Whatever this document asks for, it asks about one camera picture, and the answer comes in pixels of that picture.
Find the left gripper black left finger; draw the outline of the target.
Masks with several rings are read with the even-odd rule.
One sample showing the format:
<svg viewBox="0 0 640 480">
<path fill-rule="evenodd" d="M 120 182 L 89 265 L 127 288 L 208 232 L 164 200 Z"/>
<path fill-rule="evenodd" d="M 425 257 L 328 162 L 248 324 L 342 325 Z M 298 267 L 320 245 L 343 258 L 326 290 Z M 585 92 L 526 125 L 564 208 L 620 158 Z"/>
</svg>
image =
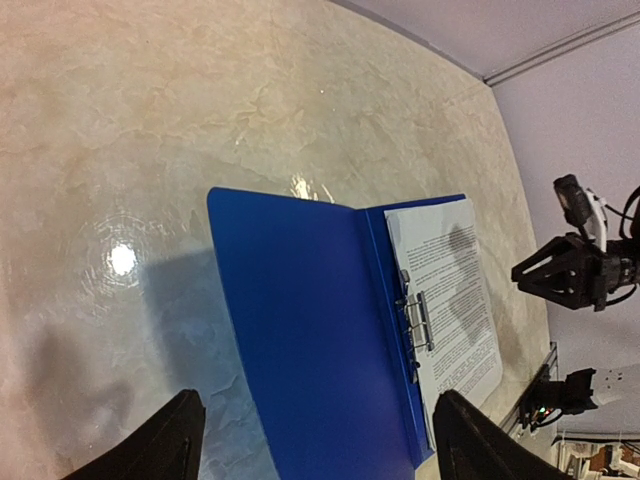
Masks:
<svg viewBox="0 0 640 480">
<path fill-rule="evenodd" d="M 183 389 L 114 448 L 67 477 L 196 479 L 205 427 L 199 393 Z"/>
</svg>

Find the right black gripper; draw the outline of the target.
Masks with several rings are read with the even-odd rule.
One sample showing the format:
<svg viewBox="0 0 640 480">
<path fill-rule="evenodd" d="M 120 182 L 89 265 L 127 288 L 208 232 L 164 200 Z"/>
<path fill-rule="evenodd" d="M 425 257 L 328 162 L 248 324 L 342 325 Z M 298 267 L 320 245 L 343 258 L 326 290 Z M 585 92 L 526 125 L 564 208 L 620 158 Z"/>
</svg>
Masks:
<svg viewBox="0 0 640 480">
<path fill-rule="evenodd" d="M 604 277 L 597 300 L 596 284 Z M 511 269 L 511 280 L 522 292 L 543 298 L 571 310 L 590 306 L 602 311 L 629 299 L 639 285 L 639 255 L 603 254 L 576 233 L 556 236 L 534 254 Z M 617 290 L 630 290 L 609 298 Z"/>
</svg>

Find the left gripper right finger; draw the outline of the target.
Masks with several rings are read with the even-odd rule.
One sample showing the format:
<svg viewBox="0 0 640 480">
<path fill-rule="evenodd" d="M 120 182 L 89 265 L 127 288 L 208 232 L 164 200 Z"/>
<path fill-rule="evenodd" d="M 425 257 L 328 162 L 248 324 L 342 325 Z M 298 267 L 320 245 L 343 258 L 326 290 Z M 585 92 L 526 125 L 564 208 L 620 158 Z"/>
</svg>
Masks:
<svg viewBox="0 0 640 480">
<path fill-rule="evenodd" d="M 433 414 L 440 477 L 559 480 L 569 476 L 526 450 L 461 394 L 441 394 Z"/>
</svg>

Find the printed paper sheet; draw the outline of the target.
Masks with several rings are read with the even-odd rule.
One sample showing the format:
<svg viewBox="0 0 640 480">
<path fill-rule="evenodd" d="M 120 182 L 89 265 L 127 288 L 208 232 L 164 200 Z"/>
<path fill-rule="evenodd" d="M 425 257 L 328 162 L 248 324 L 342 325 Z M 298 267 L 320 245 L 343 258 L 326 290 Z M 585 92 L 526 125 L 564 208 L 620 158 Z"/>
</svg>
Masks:
<svg viewBox="0 0 640 480">
<path fill-rule="evenodd" d="M 479 407 L 499 386 L 503 365 L 470 200 L 385 213 L 396 265 L 410 292 L 424 291 L 435 349 L 418 352 L 426 423 L 439 396 L 455 390 Z"/>
</svg>

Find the blue plastic folder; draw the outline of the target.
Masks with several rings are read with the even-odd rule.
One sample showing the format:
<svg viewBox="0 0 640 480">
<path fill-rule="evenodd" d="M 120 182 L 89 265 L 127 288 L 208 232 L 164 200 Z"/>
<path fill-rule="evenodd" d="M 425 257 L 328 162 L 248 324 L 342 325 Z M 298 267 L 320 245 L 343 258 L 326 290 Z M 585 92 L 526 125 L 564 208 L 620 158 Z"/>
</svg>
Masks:
<svg viewBox="0 0 640 480">
<path fill-rule="evenodd" d="M 207 197 L 245 375 L 283 479 L 456 477 L 448 409 L 429 427 L 383 207 L 216 187 Z"/>
</svg>

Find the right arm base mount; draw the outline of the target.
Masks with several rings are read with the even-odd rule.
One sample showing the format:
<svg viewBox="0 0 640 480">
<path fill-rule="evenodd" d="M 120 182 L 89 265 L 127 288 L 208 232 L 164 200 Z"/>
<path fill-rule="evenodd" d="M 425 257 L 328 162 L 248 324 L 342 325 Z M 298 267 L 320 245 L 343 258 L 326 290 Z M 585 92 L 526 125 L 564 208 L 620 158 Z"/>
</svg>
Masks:
<svg viewBox="0 0 640 480">
<path fill-rule="evenodd" d="M 551 423 L 554 412 L 562 412 L 564 382 L 552 377 L 551 367 L 543 364 L 521 396 L 517 406 L 517 423 L 531 433 Z"/>
</svg>

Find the metal folder clip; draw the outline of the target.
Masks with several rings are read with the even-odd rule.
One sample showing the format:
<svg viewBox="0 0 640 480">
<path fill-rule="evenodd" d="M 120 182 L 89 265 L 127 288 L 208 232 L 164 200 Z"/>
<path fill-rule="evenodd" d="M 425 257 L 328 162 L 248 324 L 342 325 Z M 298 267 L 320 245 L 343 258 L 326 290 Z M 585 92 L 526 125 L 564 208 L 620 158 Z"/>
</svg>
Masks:
<svg viewBox="0 0 640 480">
<path fill-rule="evenodd" d="M 410 276 L 406 269 L 400 270 L 399 278 L 403 297 L 397 300 L 396 304 L 399 306 L 407 323 L 405 333 L 409 340 L 408 364 L 410 367 L 410 380 L 412 384 L 417 384 L 419 380 L 418 371 L 421 368 L 421 364 L 418 361 L 418 352 L 421 349 L 427 352 L 434 351 L 434 334 L 425 292 L 410 292 Z"/>
</svg>

